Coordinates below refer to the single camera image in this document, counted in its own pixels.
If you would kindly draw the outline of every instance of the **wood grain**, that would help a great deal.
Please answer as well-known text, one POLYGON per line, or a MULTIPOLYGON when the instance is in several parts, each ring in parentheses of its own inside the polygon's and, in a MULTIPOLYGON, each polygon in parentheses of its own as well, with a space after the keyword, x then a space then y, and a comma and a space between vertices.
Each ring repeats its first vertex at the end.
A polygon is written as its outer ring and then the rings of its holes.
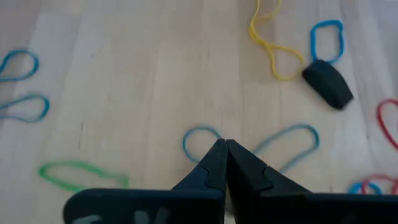
MULTIPOLYGON (((273 7, 266 1, 261 11, 273 7)), ((272 76, 266 52, 248 35, 254 9, 255 1, 244 0, 0 1, 0 55, 28 47, 41 61, 35 77, 0 84, 0 100, 39 92, 52 103, 40 123, 1 122, 0 223, 62 223, 72 194, 37 176, 51 160, 79 159, 126 173, 130 188, 173 187, 194 167, 181 139, 197 124, 212 125, 248 149, 292 124, 313 125, 320 150, 286 175, 314 192, 345 192, 373 172, 394 175, 398 156, 375 110, 382 99, 398 97, 398 1, 283 0, 275 20, 258 28, 309 61, 312 26, 341 19, 346 52, 336 68, 355 97, 342 112, 301 78, 272 76)), ((319 31, 321 57, 336 53, 335 37, 332 27, 319 31)), ((276 54, 280 73, 296 69, 294 57, 276 54)), ((20 58, 7 71, 29 65, 20 58)), ((398 137, 395 108, 387 107, 385 116, 398 137)), ((213 142, 198 133, 188 147, 201 157, 213 142)), ((297 131, 259 157, 279 168, 310 144, 308 133, 297 131)), ((73 178, 101 186, 84 174, 73 178)))

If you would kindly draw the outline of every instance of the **green rubber band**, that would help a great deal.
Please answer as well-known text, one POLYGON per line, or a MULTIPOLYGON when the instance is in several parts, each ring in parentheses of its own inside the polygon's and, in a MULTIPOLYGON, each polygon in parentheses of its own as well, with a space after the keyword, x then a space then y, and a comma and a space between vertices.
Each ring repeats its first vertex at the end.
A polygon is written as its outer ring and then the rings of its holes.
POLYGON ((42 165, 39 168, 39 176, 46 181, 52 183, 53 185, 56 185, 62 190, 67 190, 71 192, 79 192, 81 190, 88 189, 89 187, 86 187, 81 184, 74 184, 67 182, 66 180, 62 180, 57 177, 52 177, 48 175, 48 170, 54 167, 73 167, 73 168, 78 168, 82 169, 88 172, 91 172, 98 177, 101 177, 102 179, 112 179, 115 180, 118 185, 122 188, 128 188, 129 187, 129 177, 124 175, 124 174, 112 174, 110 172, 106 172, 103 169, 100 169, 94 165, 82 162, 82 161, 57 161, 57 162, 48 162, 42 165))

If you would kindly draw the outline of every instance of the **black object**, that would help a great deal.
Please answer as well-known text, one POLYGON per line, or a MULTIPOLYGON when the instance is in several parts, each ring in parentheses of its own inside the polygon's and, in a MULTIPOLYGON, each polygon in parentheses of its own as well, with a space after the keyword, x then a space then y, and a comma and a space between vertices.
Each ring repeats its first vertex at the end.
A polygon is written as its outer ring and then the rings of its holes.
POLYGON ((340 72, 328 62, 312 62, 303 71, 303 78, 333 108, 342 110, 353 99, 340 72))
POLYGON ((221 224, 226 182, 237 224, 398 223, 396 196, 313 194, 224 139, 172 190, 85 190, 68 200, 63 218, 66 224, 221 224))

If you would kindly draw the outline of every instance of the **yellow rubber band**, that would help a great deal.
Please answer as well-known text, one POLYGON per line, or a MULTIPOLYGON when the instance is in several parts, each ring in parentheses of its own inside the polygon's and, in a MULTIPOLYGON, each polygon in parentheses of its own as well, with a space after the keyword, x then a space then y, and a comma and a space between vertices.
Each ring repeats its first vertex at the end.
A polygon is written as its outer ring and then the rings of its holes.
POLYGON ((280 11, 280 6, 282 4, 282 0, 278 0, 278 5, 277 7, 268 15, 265 16, 257 16, 260 10, 260 0, 257 0, 257 8, 256 8, 256 12, 253 15, 253 18, 251 19, 250 22, 250 28, 249 28, 249 35, 252 38, 252 40, 256 41, 258 44, 262 45, 268 52, 269 55, 269 59, 271 61, 271 71, 272 74, 279 80, 291 80, 293 78, 295 78, 303 69, 304 67, 304 56, 295 49, 292 49, 290 47, 286 47, 283 45, 277 45, 277 44, 273 44, 270 42, 267 42, 266 40, 264 40, 263 38, 260 37, 260 35, 257 33, 256 31, 256 22, 260 21, 260 20, 270 20, 273 19, 276 14, 280 11), (279 50, 285 50, 288 53, 291 53, 292 55, 296 56, 298 58, 298 60, 300 61, 300 68, 297 69, 297 71, 291 75, 291 76, 284 76, 284 75, 280 75, 277 70, 276 70, 276 66, 275 66, 275 55, 274 55, 274 49, 279 49, 279 50))

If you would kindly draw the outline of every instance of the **light wood surface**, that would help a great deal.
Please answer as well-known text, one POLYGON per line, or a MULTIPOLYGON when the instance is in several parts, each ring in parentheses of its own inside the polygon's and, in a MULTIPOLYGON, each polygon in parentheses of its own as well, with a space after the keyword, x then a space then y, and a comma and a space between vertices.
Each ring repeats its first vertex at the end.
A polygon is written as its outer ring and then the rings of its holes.
MULTIPOLYGON (((267 12, 275 2, 262 6, 267 12)), ((1 122, 0 223, 62 223, 72 194, 38 177, 47 161, 79 159, 123 172, 130 188, 173 187, 194 167, 181 139, 197 124, 212 125, 248 149, 292 124, 313 125, 320 150, 286 175, 314 192, 345 192, 374 172, 396 175, 398 155, 381 134, 375 109, 382 99, 398 97, 398 1, 283 0, 275 20, 258 28, 308 61, 312 26, 341 19, 346 52, 336 68, 355 97, 342 112, 302 78, 281 82, 271 75, 266 52, 248 35, 254 10, 255 0, 0 0, 0 54, 28 47, 41 61, 33 78, 0 83, 0 100, 34 91, 52 103, 40 123, 1 122)), ((332 57, 336 30, 318 36, 318 54, 332 57)), ((277 53, 281 73, 297 64, 277 53)), ((22 58, 7 71, 29 66, 22 58)), ((385 116, 398 136, 394 109, 386 108, 385 116)), ((198 133, 188 146, 200 157, 214 140, 198 133)), ((259 157, 279 168, 311 142, 297 131, 259 157)))

